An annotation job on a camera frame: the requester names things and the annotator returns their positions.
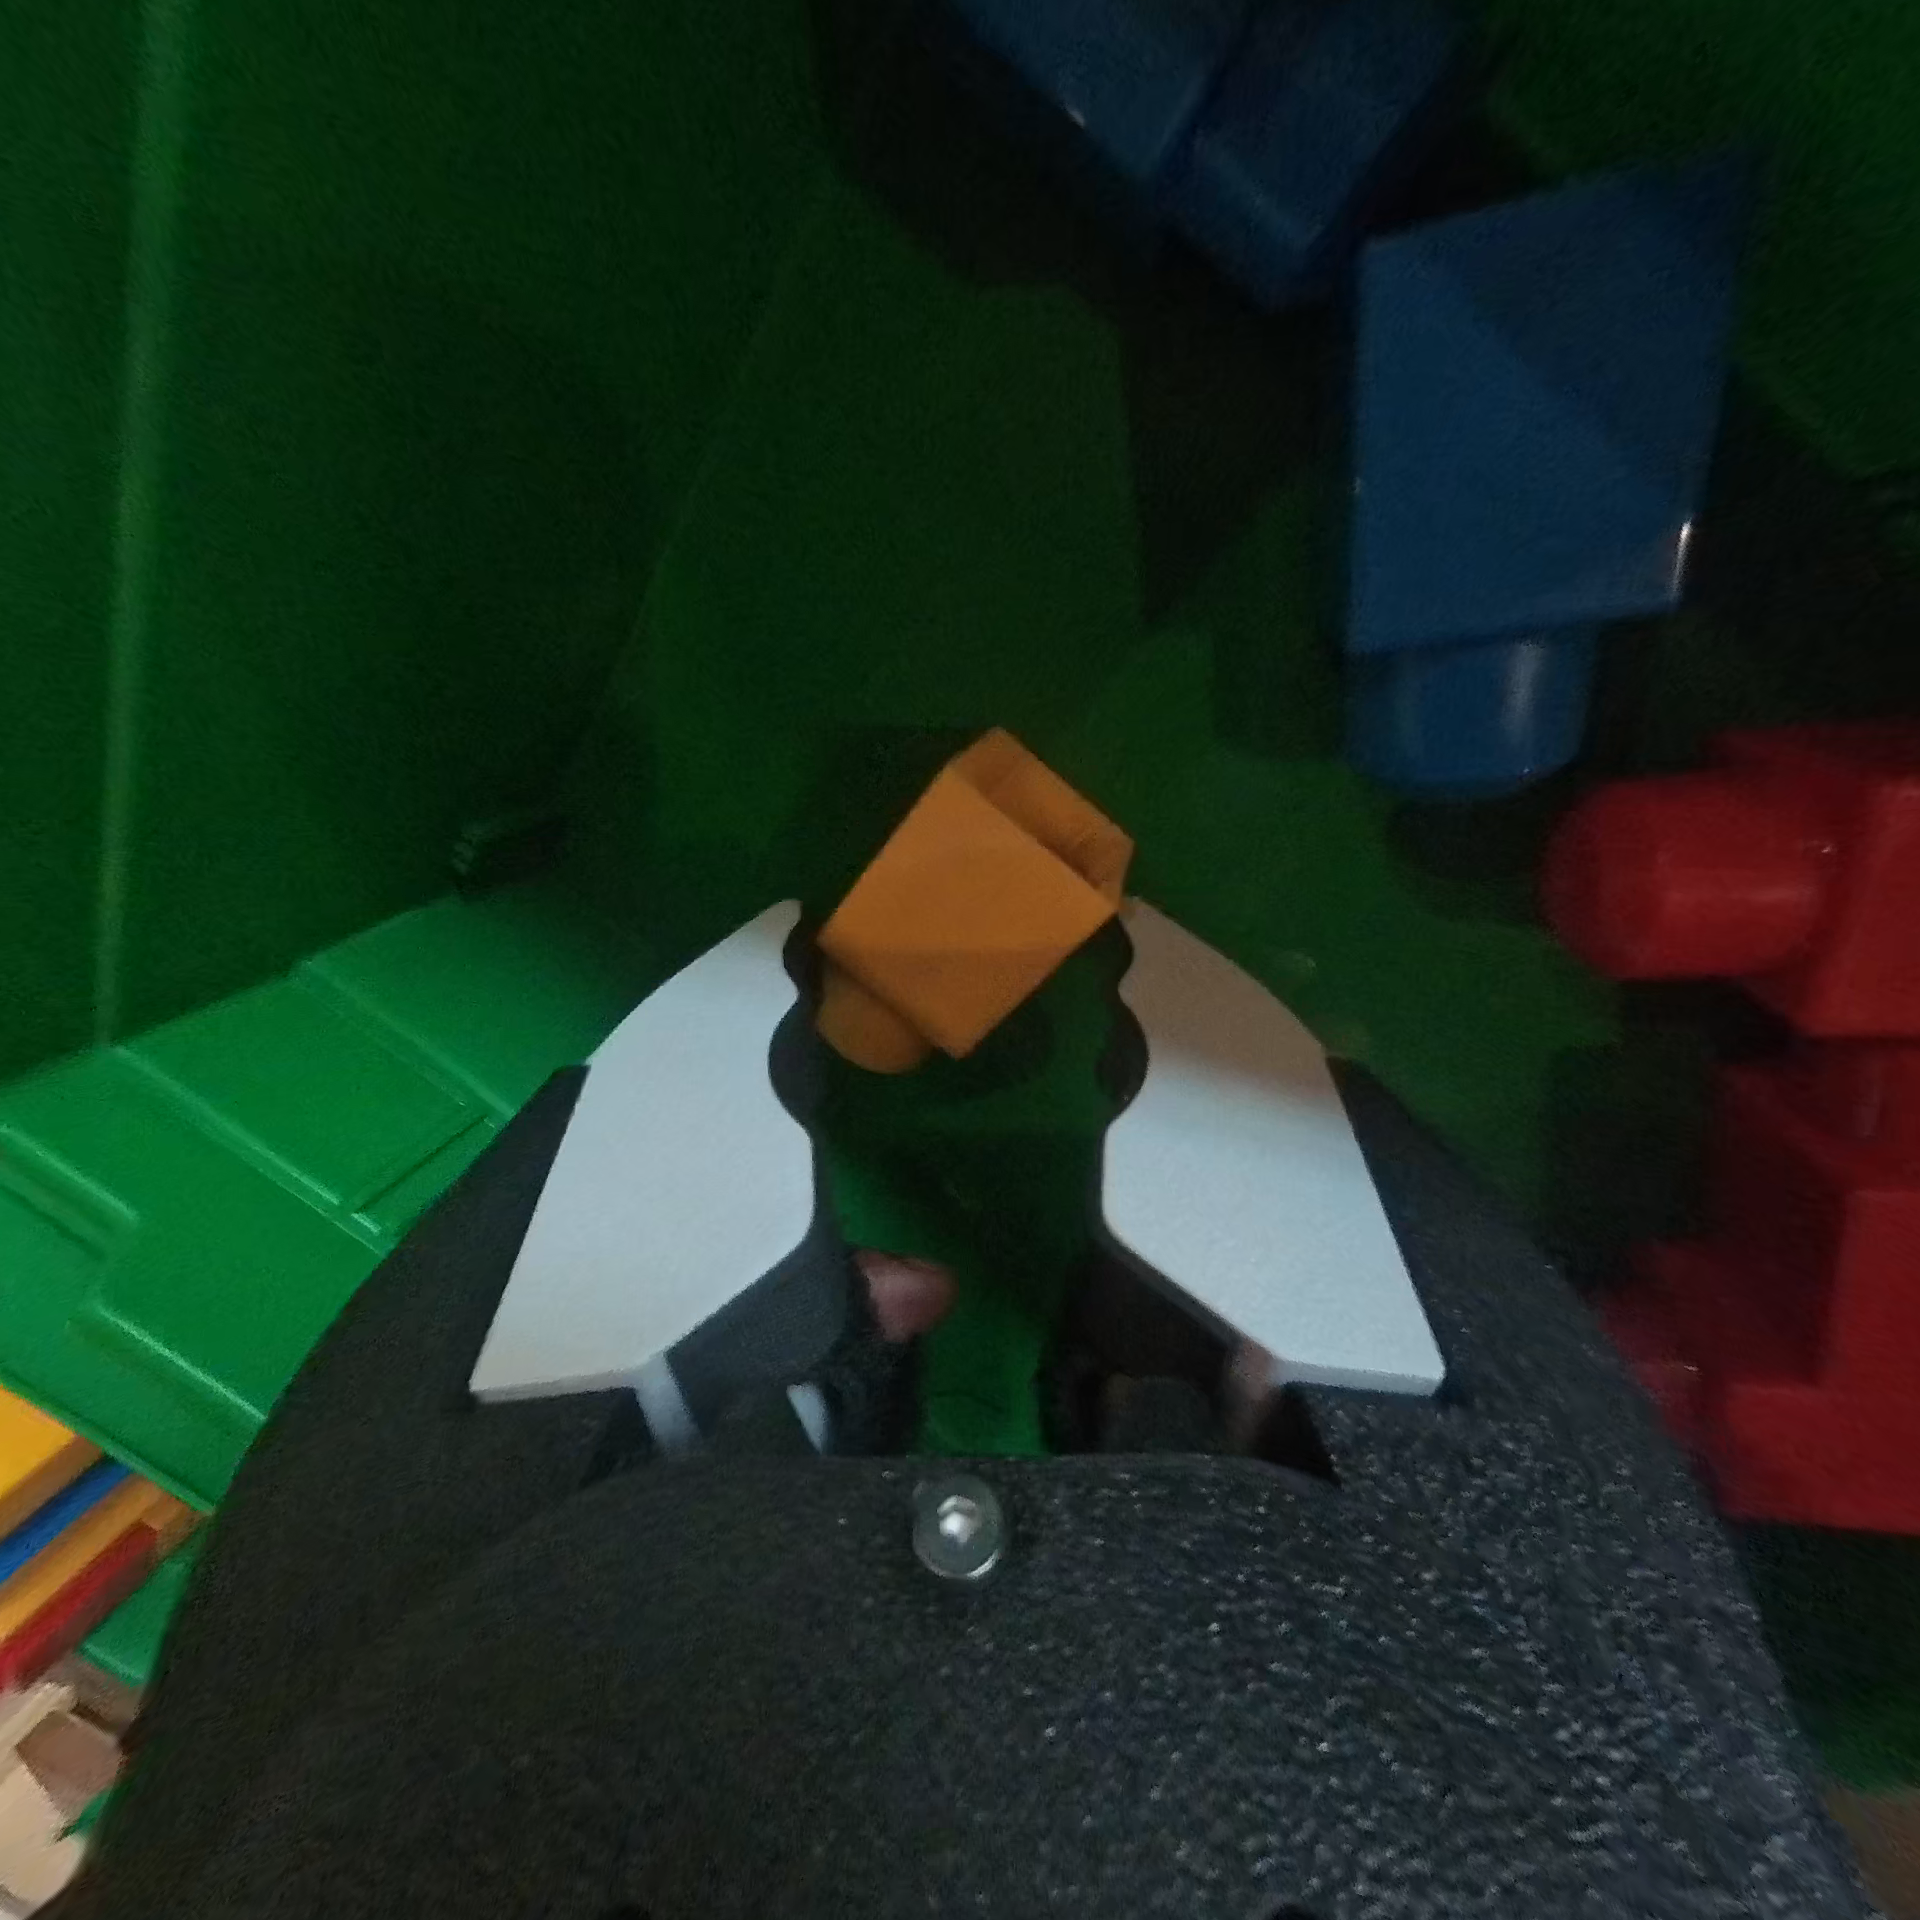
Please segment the person's left hand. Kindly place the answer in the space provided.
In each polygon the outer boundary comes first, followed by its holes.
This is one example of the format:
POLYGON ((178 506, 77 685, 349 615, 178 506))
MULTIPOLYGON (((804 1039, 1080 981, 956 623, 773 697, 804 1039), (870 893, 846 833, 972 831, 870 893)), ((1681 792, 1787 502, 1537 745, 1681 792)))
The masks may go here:
POLYGON ((861 1275, 872 1324, 888 1346, 912 1344, 954 1306, 956 1275, 941 1262, 866 1247, 857 1249, 852 1264, 861 1275))

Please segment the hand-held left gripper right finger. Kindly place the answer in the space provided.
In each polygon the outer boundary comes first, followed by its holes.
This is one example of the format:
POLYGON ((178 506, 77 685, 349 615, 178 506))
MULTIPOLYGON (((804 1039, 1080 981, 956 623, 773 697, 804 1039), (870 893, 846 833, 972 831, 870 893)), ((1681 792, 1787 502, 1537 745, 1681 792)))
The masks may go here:
POLYGON ((1102 1229, 1148 1284, 1279 1386, 1438 1390, 1409 1264, 1305 1021, 1142 898, 1122 906, 1126 1068, 1102 1140, 1102 1229))

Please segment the row of coloured flat blocks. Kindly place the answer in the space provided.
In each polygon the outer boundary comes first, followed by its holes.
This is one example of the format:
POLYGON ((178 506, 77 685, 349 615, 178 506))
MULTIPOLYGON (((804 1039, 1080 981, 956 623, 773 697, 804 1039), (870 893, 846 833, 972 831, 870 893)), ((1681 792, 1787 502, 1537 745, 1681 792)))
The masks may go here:
POLYGON ((205 1512, 4 1392, 2 1912, 83 1865, 205 1512))

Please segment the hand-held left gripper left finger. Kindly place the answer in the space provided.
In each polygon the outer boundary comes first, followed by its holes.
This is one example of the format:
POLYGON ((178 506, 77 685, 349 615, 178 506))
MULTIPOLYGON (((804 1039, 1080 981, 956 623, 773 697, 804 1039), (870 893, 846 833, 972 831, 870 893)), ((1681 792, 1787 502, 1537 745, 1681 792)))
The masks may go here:
POLYGON ((640 999, 589 1054, 488 1333, 481 1404, 629 1390, 665 1452, 769 1399, 819 1399, 841 1342, 841 1236, 804 1118, 779 900, 640 999))

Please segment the orange single-stud mega block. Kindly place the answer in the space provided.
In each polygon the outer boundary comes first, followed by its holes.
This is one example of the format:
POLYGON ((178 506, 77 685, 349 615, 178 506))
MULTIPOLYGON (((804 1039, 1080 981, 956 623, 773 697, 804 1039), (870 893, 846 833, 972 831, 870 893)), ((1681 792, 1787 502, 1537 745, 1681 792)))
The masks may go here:
POLYGON ((970 1055, 1117 917, 1133 855, 1016 732, 981 732, 822 924, 819 1034, 875 1074, 970 1055))

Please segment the large green plastic bin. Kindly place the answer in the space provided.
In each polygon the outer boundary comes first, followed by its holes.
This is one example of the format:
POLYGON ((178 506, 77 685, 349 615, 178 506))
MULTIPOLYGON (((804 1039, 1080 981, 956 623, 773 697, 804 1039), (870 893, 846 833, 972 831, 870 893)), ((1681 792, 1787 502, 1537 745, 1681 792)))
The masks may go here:
POLYGON ((1557 816, 1917 714, 1917 3, 1480 3, 1389 221, 1760 162, 1685 608, 1493 803, 1343 752, 1347 328, 938 3, 4 3, 4 1379, 205 1512, 545 1076, 1003 725, 1599 1280, 1769 1019, 1557 816))

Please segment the pile of mega blocks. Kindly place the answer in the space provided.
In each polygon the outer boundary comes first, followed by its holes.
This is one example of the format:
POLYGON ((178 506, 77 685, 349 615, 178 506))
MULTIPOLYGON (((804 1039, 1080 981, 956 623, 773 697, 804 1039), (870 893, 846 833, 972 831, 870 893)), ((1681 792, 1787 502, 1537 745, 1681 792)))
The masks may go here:
MULTIPOLYGON (((1268 308, 1352 294, 1349 750, 1411 798, 1564 772, 1677 608, 1747 180, 1705 159, 1363 235, 1467 76, 1451 3, 954 3, 1122 204, 1268 308)), ((1544 860, 1577 961, 1787 1026, 1716 1074, 1703 1225, 1602 1322, 1723 1510, 1917 1536, 1917 719, 1727 732, 1544 860)))

